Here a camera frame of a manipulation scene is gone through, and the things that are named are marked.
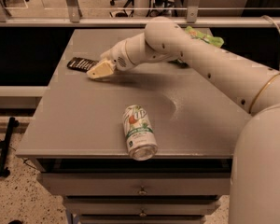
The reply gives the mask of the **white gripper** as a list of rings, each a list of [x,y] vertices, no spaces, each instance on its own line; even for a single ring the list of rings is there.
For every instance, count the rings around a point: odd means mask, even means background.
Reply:
[[[135,68],[135,65],[128,57],[126,44],[127,40],[122,40],[113,48],[103,52],[101,54],[102,60],[87,72],[87,76],[91,79],[97,79],[112,76],[115,68],[120,71]]]

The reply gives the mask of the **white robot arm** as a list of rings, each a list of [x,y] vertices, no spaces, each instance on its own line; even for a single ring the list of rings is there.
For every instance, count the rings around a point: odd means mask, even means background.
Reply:
[[[151,19],[118,42],[87,75],[109,77],[141,63],[179,59],[253,118],[235,146],[229,224],[280,224],[280,72],[195,39],[172,20]]]

